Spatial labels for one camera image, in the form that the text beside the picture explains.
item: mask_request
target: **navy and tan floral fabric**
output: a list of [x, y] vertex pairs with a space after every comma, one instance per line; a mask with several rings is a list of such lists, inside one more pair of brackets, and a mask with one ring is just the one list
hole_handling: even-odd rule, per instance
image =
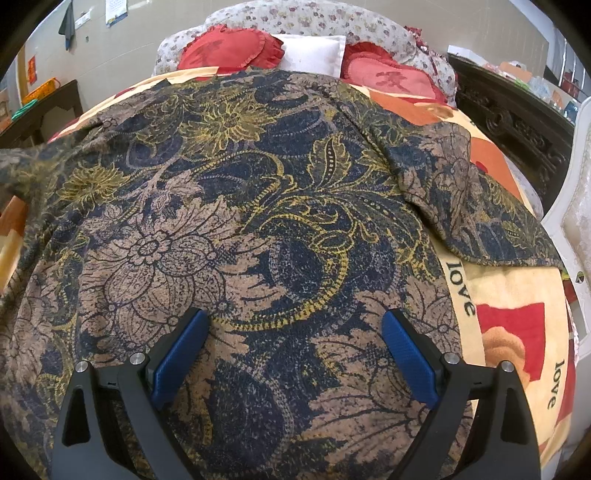
[[0, 310], [7, 431], [47, 478], [75, 363], [149, 351], [197, 306], [210, 335], [165, 417], [205, 478], [386, 478], [427, 410], [383, 313], [461, 353], [430, 235], [470, 262], [560, 265], [468, 150], [461, 127], [417, 127], [339, 80], [254, 70], [162, 81], [0, 151], [31, 207]]

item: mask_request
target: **paper notice on wall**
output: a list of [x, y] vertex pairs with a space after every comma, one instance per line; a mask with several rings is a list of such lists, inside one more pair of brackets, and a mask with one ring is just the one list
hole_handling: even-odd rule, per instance
[[105, 0], [105, 20], [107, 27], [115, 25], [127, 17], [127, 0]]
[[85, 12], [84, 14], [82, 14], [75, 22], [74, 22], [74, 28], [75, 29], [79, 29], [82, 25], [84, 25], [86, 22], [88, 22], [90, 20], [90, 11]]

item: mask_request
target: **white pillow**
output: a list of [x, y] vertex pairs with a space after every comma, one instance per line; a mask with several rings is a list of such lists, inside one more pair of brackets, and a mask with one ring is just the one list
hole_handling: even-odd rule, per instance
[[283, 42], [285, 55], [278, 67], [294, 72], [321, 73], [340, 77], [346, 37], [311, 37], [309, 35], [273, 35]]

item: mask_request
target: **red pillow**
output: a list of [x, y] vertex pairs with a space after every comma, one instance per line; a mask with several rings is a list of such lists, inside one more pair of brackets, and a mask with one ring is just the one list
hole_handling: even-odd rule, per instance
[[184, 49], [177, 70], [198, 67], [275, 67], [283, 57], [281, 40], [253, 28], [215, 25]]
[[446, 103], [445, 95], [427, 73], [381, 58], [375, 53], [360, 52], [351, 55], [344, 78], [385, 93], [417, 95]]
[[265, 46], [249, 65], [262, 69], [273, 69], [279, 65], [283, 55], [285, 55], [285, 52], [281, 48], [283, 42], [267, 32], [257, 31], [265, 37]]
[[345, 53], [343, 55], [343, 63], [340, 70], [341, 78], [346, 78], [345, 73], [347, 71], [347, 67], [349, 66], [351, 55], [360, 52], [373, 53], [379, 58], [392, 60], [392, 56], [390, 55], [388, 50], [379, 47], [375, 43], [372, 43], [370, 41], [360, 41], [352, 45], [347, 43], [345, 45]]

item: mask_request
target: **wooden table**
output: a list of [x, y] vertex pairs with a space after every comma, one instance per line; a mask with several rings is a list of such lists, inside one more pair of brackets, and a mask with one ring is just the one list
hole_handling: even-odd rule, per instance
[[523, 172], [548, 212], [566, 178], [574, 125], [514, 82], [449, 55], [457, 107]]
[[56, 107], [64, 110], [73, 109], [76, 117], [84, 113], [78, 94], [77, 80], [72, 80], [51, 92], [11, 123], [0, 134], [0, 148], [17, 147], [21, 140], [26, 140], [28, 137], [33, 139], [35, 145], [42, 144], [45, 141], [41, 134], [43, 117]]

